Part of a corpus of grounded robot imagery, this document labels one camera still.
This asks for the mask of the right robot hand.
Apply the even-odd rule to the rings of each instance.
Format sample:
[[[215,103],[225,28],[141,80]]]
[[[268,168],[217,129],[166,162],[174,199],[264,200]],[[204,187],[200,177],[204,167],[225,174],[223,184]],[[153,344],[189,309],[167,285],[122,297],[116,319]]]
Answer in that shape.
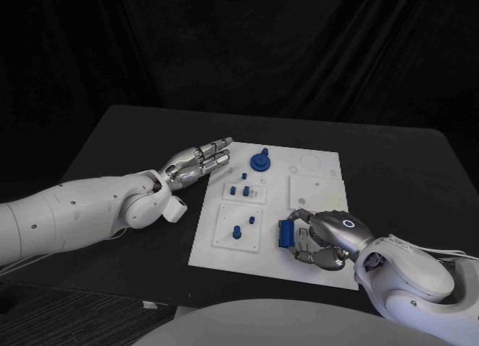
[[[315,252],[301,250],[294,245],[294,221],[307,226],[307,234],[320,249]],[[339,271],[346,260],[356,263],[363,249],[373,242],[373,236],[363,222],[346,211],[311,213],[295,208],[284,220],[278,221],[278,247],[288,250],[294,259],[314,265],[326,271]]]

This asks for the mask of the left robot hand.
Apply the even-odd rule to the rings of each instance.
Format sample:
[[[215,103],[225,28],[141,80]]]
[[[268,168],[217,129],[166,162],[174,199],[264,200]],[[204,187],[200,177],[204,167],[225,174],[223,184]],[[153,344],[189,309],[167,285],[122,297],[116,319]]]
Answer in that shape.
[[[228,165],[228,145],[232,138],[226,137],[207,144],[180,151],[166,162],[157,173],[171,191],[189,187],[200,177]]]

